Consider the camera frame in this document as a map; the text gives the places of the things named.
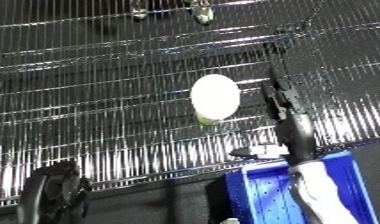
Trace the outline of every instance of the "blue plastic bin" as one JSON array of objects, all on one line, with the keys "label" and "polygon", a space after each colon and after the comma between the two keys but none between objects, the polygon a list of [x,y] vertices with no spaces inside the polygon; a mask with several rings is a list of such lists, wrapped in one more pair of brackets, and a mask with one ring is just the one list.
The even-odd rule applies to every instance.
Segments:
[{"label": "blue plastic bin", "polygon": [[[336,153],[323,161],[338,186],[342,203],[359,223],[378,223],[352,154]],[[307,223],[289,193],[287,169],[286,162],[276,162],[247,166],[226,174],[233,215],[241,224]]]}]

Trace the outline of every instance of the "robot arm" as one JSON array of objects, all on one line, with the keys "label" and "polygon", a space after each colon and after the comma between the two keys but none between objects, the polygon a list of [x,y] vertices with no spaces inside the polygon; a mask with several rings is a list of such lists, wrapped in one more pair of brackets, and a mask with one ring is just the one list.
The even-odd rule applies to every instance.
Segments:
[{"label": "robot arm", "polygon": [[83,223],[91,190],[89,180],[79,177],[75,162],[39,168],[26,180],[17,206],[17,223]]},{"label": "robot arm", "polygon": [[300,102],[293,84],[278,78],[275,67],[269,70],[273,93],[264,85],[262,93],[267,112],[276,124],[280,145],[288,147],[290,192],[311,224],[357,224],[342,204],[338,187],[317,157],[314,126]]}]

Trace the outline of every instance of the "wire rack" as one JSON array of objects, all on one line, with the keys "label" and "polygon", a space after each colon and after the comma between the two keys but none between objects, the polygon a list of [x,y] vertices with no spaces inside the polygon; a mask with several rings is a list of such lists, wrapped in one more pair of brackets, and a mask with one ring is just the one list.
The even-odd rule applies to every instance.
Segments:
[{"label": "wire rack", "polygon": [[[380,137],[380,0],[214,0],[209,26],[180,0],[151,2],[135,22],[124,0],[0,0],[0,207],[60,160],[96,190],[249,163],[228,153],[275,142],[261,49],[312,17],[286,59],[319,145]],[[212,73],[236,81],[242,102],[208,127],[189,89]]]}]

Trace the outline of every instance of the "black mechanical hand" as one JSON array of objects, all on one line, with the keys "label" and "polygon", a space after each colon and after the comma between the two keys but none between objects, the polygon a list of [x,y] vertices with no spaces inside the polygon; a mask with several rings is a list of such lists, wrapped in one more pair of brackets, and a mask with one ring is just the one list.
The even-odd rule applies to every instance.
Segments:
[{"label": "black mechanical hand", "polygon": [[275,66],[271,65],[268,72],[273,93],[268,85],[262,86],[262,93],[269,117],[277,122],[278,142],[288,147],[288,163],[297,165],[316,160],[314,126],[299,100],[298,92],[290,81],[278,77]]},{"label": "black mechanical hand", "polygon": [[82,223],[88,211],[89,180],[79,178],[75,162],[42,167],[26,180],[17,208],[18,224],[58,224],[66,217]]}]

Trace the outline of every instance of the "white cup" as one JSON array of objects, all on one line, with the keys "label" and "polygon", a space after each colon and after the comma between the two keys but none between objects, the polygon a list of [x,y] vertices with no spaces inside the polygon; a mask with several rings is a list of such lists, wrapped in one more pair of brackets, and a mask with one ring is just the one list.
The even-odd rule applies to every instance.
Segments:
[{"label": "white cup", "polygon": [[240,105],[237,84],[219,74],[206,75],[197,80],[190,96],[197,119],[204,125],[215,125],[230,117]]}]

